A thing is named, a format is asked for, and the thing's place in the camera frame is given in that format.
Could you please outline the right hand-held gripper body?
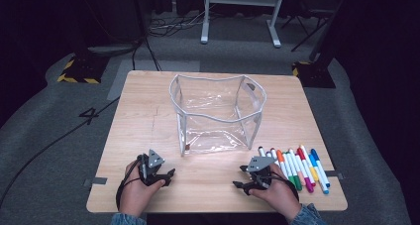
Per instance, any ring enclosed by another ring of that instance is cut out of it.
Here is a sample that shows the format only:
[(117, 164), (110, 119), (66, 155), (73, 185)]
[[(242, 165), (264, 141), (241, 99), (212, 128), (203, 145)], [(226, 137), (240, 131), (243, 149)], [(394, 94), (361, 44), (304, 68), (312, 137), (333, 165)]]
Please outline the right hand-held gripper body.
[(272, 157), (252, 157), (246, 166), (245, 172), (251, 176), (251, 182), (245, 184), (245, 194), (249, 195), (251, 189), (265, 190), (271, 184), (270, 165), (274, 163)]

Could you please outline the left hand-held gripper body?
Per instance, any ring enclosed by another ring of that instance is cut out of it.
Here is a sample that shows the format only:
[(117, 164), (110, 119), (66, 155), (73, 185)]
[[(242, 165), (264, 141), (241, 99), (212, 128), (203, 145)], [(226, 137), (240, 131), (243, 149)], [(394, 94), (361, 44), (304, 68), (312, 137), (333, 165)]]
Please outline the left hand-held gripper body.
[(152, 185), (159, 180), (166, 180), (165, 174), (158, 174), (158, 170), (165, 162), (154, 150), (149, 149), (149, 153), (141, 154), (137, 157), (139, 163), (140, 179), (145, 185)]

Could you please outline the dark red marker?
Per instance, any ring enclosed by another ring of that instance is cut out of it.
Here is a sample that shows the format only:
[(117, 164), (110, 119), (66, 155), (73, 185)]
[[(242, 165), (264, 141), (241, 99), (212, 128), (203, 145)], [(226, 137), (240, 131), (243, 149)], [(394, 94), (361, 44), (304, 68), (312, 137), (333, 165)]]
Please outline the dark red marker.
[(276, 149), (271, 148), (270, 153), (271, 153), (271, 156), (275, 159), (274, 163), (277, 164), (280, 167), (279, 160), (278, 160), (278, 157), (277, 157), (277, 154), (276, 154)]

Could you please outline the orange marker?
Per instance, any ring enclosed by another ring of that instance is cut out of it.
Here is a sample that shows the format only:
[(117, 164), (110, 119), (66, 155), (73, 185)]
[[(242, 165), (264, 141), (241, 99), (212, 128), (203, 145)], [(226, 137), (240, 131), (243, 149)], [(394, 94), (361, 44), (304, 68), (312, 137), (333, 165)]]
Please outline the orange marker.
[(287, 173), (287, 170), (286, 170), (286, 166), (285, 166), (285, 162), (284, 162), (284, 157), (282, 155), (282, 151), (277, 150), (276, 155), (277, 155), (277, 160), (280, 164), (280, 168), (282, 170), (282, 173), (284, 174), (285, 178), (288, 179), (288, 173)]

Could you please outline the light green marker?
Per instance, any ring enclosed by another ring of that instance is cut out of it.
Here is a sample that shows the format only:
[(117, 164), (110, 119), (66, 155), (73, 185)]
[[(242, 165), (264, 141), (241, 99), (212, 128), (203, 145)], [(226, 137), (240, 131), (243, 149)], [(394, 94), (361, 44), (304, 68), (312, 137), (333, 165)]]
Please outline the light green marker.
[(294, 175), (291, 171), (287, 155), (286, 155), (286, 153), (282, 153), (282, 155), (283, 155), (283, 159), (284, 159), (284, 164), (285, 164), (288, 180), (295, 186), (296, 184), (295, 184), (295, 180), (294, 180)]

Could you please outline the peach marker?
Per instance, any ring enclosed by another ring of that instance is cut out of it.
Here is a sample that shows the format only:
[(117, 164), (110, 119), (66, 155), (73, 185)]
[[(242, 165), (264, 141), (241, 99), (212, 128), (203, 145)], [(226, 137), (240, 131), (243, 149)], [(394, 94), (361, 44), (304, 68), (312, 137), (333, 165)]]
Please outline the peach marker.
[(305, 185), (306, 185), (306, 182), (305, 182), (305, 177), (304, 177), (304, 175), (303, 175), (303, 173), (302, 173), (302, 170), (301, 170), (301, 168), (300, 168), (300, 166), (299, 166), (299, 164), (298, 164), (298, 162), (297, 162), (296, 155), (294, 154), (294, 151), (290, 149), (290, 150), (289, 150), (289, 152), (290, 152), (290, 155), (291, 155), (292, 161), (293, 161), (293, 163), (294, 163), (294, 167), (295, 167), (295, 170), (296, 170), (297, 176), (299, 177), (300, 183), (301, 183), (301, 185), (302, 185), (302, 187), (303, 187), (303, 186), (305, 186)]

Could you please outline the dark blue marker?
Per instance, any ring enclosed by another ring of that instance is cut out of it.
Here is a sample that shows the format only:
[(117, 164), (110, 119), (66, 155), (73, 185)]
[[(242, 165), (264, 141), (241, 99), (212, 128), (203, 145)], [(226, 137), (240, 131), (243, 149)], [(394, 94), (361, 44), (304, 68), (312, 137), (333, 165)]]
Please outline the dark blue marker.
[(311, 149), (310, 152), (311, 152), (310, 156), (314, 159), (313, 160), (315, 162), (314, 164), (318, 168), (318, 171), (319, 171), (319, 174), (320, 174), (322, 180), (324, 181), (324, 183), (327, 187), (330, 187), (331, 186), (330, 181), (329, 181), (328, 177), (326, 176), (326, 173), (325, 173), (325, 171), (322, 167), (322, 164), (321, 164), (321, 161), (319, 159), (318, 153), (316, 152), (315, 149)]

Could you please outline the light blue marker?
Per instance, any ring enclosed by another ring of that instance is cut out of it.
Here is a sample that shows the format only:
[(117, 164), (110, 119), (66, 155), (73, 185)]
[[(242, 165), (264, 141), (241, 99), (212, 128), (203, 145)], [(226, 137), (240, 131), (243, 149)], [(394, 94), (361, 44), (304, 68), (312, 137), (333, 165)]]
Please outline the light blue marker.
[(329, 194), (329, 188), (328, 188), (328, 186), (325, 183), (325, 180), (324, 180), (324, 178), (323, 178), (323, 176), (321, 174), (321, 171), (319, 170), (319, 168), (317, 166), (317, 163), (316, 163), (315, 159), (313, 158), (312, 155), (309, 155), (309, 159), (311, 161), (311, 164), (312, 164), (313, 168), (315, 169), (315, 171), (317, 173), (318, 181), (319, 181), (319, 183), (321, 185), (321, 189), (322, 189), (323, 193), (324, 194)]

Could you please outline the clear plastic pouch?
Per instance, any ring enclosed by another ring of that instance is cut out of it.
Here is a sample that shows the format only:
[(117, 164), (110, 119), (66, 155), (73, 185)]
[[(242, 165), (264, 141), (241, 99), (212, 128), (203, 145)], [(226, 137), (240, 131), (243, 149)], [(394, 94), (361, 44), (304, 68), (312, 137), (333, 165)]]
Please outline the clear plastic pouch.
[[(256, 89), (252, 91), (247, 83)], [(249, 150), (262, 123), (266, 93), (246, 75), (176, 75), (169, 86), (180, 153)]]

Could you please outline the person's left hand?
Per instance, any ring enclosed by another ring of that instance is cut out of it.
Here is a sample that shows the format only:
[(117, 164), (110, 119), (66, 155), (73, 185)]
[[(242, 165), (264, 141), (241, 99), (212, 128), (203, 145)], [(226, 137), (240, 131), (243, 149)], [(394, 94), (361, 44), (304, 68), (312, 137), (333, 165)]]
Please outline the person's left hand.
[(119, 212), (140, 217), (153, 196), (165, 185), (165, 180), (159, 180), (152, 185), (144, 185), (140, 180), (137, 162), (131, 162), (126, 167), (127, 181), (120, 197)]

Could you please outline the person's right hand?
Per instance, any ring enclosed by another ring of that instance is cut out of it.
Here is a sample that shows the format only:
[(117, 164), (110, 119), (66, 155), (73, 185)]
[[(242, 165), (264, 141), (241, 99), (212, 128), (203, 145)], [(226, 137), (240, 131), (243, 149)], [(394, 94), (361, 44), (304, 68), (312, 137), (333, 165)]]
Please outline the person's right hand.
[(301, 210), (301, 204), (283, 180), (273, 179), (268, 189), (251, 189), (249, 194), (265, 201), (288, 222), (291, 222)]

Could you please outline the grey tape strip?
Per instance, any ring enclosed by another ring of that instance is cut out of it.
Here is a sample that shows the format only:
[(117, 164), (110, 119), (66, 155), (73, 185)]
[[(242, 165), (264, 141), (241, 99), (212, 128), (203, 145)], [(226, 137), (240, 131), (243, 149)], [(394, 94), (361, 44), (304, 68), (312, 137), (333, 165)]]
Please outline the grey tape strip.
[(83, 183), (86, 187), (91, 187), (93, 184), (105, 184), (107, 182), (106, 177), (93, 177), (86, 179)]
[(337, 170), (326, 170), (327, 177), (336, 177), (339, 180), (345, 179), (344, 175)]

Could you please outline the hazard striped stand base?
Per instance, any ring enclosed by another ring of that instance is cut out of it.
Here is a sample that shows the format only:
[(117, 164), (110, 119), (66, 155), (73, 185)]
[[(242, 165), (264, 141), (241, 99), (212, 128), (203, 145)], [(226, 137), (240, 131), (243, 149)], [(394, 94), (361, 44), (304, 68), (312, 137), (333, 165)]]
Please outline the hazard striped stand base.
[(319, 66), (316, 62), (296, 61), (291, 68), (293, 75), (299, 78), (303, 87), (336, 87), (328, 69)]
[(101, 77), (109, 62), (105, 56), (81, 58), (72, 56), (58, 77), (58, 82), (91, 83), (101, 82)]

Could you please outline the black tripod stand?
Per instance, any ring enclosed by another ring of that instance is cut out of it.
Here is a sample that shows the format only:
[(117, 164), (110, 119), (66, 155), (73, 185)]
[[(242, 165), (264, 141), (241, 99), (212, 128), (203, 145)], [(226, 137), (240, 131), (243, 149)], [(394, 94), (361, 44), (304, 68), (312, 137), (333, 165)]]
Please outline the black tripod stand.
[[(301, 45), (303, 45), (307, 40), (309, 40), (312, 36), (314, 36), (319, 30), (321, 30), (329, 21), (329, 19), (333, 16), (333, 11), (307, 11), (302, 13), (301, 15), (290, 16), (287, 21), (281, 26), (281, 28), (286, 27), (291, 21), (297, 20), (300, 27), (303, 29), (306, 37), (302, 39), (295, 47), (292, 48), (292, 51), (295, 52)], [(301, 19), (310, 19), (315, 18), (317, 20), (316, 27), (311, 31), (308, 32), (306, 27), (303, 25)]]

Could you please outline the grey stand base plate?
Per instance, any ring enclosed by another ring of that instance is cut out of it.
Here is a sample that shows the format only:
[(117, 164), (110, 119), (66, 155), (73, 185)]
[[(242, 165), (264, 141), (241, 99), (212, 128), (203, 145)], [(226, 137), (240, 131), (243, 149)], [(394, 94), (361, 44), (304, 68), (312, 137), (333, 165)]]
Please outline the grey stand base plate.
[(109, 45), (109, 46), (97, 46), (97, 47), (90, 47), (88, 50), (94, 56), (105, 56), (105, 57), (113, 57), (113, 56), (122, 56), (128, 53), (133, 52), (138, 48), (138, 45), (134, 44), (117, 44), (117, 45)]

